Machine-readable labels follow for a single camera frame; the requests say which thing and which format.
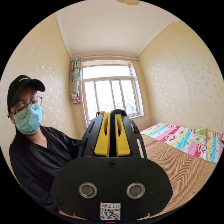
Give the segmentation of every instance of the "beige wall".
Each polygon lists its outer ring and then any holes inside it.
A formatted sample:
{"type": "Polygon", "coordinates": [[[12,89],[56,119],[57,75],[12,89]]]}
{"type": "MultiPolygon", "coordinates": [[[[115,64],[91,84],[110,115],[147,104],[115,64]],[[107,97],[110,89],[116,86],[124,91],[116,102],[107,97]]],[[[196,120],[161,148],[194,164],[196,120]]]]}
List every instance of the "beige wall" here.
{"type": "MultiPolygon", "coordinates": [[[[120,60],[121,58],[92,58],[91,60],[120,60]]],[[[141,98],[143,103],[144,116],[133,118],[133,121],[137,125],[140,131],[148,128],[150,126],[150,110],[149,110],[149,102],[148,102],[148,94],[145,85],[145,77],[142,74],[140,65],[138,61],[133,61],[133,66],[135,69],[135,73],[137,76],[141,98]]],[[[79,85],[80,98],[82,98],[81,85],[79,85]]],[[[84,108],[83,104],[80,103],[78,105],[73,105],[72,107],[75,114],[75,123],[77,125],[77,131],[79,132],[79,138],[81,139],[86,131],[86,124],[84,122],[84,108]]]]}
{"type": "Polygon", "coordinates": [[[210,50],[188,25],[171,23],[138,58],[151,125],[166,122],[223,132],[223,78],[210,50]]]}
{"type": "Polygon", "coordinates": [[[64,45],[55,14],[34,27],[13,52],[0,82],[0,145],[7,164],[15,127],[7,118],[9,84],[19,75],[41,80],[46,87],[42,107],[46,110],[42,125],[51,126],[78,138],[71,109],[70,57],[64,45]]]}

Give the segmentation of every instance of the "blue surgical mask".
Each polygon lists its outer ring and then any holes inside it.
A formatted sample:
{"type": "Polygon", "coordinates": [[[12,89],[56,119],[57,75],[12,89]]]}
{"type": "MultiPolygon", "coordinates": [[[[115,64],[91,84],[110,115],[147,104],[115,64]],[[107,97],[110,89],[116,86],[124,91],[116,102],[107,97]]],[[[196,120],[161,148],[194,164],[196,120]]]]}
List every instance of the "blue surgical mask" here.
{"type": "MultiPolygon", "coordinates": [[[[32,105],[33,108],[38,108],[39,105],[32,105]]],[[[40,106],[38,109],[33,109],[31,105],[27,106],[27,115],[24,119],[19,119],[18,117],[22,116],[23,113],[26,113],[26,109],[20,111],[17,116],[14,117],[17,129],[27,135],[34,134],[40,127],[40,122],[42,120],[43,110],[40,106]]]]}

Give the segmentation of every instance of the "yellow plastic part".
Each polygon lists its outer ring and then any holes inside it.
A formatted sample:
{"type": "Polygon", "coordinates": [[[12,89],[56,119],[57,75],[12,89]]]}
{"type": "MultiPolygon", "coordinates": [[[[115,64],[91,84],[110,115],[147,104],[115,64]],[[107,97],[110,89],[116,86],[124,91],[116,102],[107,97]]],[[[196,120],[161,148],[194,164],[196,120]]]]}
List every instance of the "yellow plastic part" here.
{"type": "Polygon", "coordinates": [[[110,113],[103,112],[103,121],[94,153],[97,156],[109,157],[110,151],[110,113]]]}
{"type": "Polygon", "coordinates": [[[125,133],[124,125],[122,122],[121,114],[115,114],[115,134],[116,134],[117,157],[130,155],[130,148],[125,133]]]}

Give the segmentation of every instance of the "hand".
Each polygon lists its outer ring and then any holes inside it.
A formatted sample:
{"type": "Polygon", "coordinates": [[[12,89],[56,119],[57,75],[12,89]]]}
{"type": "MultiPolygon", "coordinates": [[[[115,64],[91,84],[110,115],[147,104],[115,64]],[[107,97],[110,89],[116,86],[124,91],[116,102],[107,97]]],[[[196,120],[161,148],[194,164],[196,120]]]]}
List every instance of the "hand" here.
{"type": "Polygon", "coordinates": [[[66,213],[64,213],[64,212],[62,212],[61,210],[59,210],[58,213],[61,214],[61,215],[66,215],[66,216],[68,216],[68,217],[75,218],[75,219],[83,219],[83,218],[80,218],[80,217],[78,217],[78,216],[75,216],[75,213],[73,213],[73,216],[70,216],[70,215],[68,215],[68,214],[66,214],[66,213]]]}

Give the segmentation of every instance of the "screw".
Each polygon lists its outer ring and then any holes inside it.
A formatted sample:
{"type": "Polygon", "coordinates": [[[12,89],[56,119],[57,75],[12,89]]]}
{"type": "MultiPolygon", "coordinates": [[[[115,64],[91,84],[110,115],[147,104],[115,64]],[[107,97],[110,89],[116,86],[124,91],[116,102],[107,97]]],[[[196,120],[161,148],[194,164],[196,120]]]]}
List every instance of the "screw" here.
{"type": "Polygon", "coordinates": [[[166,205],[166,204],[167,204],[167,200],[166,199],[161,201],[161,205],[166,205]]]}
{"type": "Polygon", "coordinates": [[[108,166],[109,166],[110,168],[114,168],[114,167],[116,166],[116,163],[113,162],[113,161],[111,161],[111,162],[109,162],[108,166]]]}
{"type": "Polygon", "coordinates": [[[60,206],[63,205],[63,202],[62,202],[62,200],[60,200],[60,199],[57,199],[57,203],[58,203],[60,206]]]}

